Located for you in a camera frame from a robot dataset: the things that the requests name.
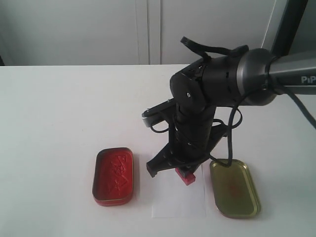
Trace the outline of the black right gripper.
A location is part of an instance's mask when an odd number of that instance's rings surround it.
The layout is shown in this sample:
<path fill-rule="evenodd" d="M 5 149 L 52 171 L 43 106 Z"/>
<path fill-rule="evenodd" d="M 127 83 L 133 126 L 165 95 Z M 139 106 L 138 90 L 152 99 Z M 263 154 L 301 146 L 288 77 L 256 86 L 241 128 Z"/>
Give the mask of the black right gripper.
<path fill-rule="evenodd" d="M 154 178 L 158 172 L 179 168 L 182 176 L 194 174 L 199 166 L 211 158 L 210 152 L 219 140 L 228 134 L 227 126 L 213 126 L 215 106 L 207 106 L 198 114 L 191 114 L 167 101 L 167 122 L 170 135 L 168 144 L 146 163 L 148 173 Z"/>

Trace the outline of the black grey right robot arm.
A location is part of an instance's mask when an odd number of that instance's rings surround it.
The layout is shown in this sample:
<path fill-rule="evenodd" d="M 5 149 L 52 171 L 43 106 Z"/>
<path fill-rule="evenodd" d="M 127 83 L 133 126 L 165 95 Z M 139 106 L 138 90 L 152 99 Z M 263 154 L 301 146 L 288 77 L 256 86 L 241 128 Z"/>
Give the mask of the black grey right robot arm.
<path fill-rule="evenodd" d="M 147 171 L 177 168 L 188 176 L 205 161 L 218 142 L 227 138 L 228 158 L 216 159 L 224 167 L 233 161 L 232 129 L 239 106 L 264 106 L 287 94 L 310 124 L 315 119 L 298 99 L 316 92 L 316 54 L 313 51 L 277 57 L 268 50 L 242 48 L 237 55 L 203 58 L 170 79 L 172 98 L 142 113 L 145 125 L 168 123 L 168 143 L 150 161 Z"/>

